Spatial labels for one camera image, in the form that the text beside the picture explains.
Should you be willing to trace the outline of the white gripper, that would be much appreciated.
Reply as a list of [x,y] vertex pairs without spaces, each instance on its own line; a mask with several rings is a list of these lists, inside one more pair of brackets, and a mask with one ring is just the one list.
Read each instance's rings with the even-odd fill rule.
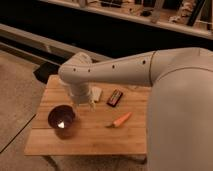
[[76,105],[89,104],[95,110],[96,104],[92,100],[92,93],[88,83],[70,84],[70,97]]

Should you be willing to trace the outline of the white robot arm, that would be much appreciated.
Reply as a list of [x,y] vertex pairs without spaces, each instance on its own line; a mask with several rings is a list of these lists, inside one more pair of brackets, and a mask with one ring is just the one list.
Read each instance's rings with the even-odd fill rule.
[[58,71],[76,104],[90,82],[145,86],[148,171],[213,171],[213,51],[156,50],[94,63],[79,52]]

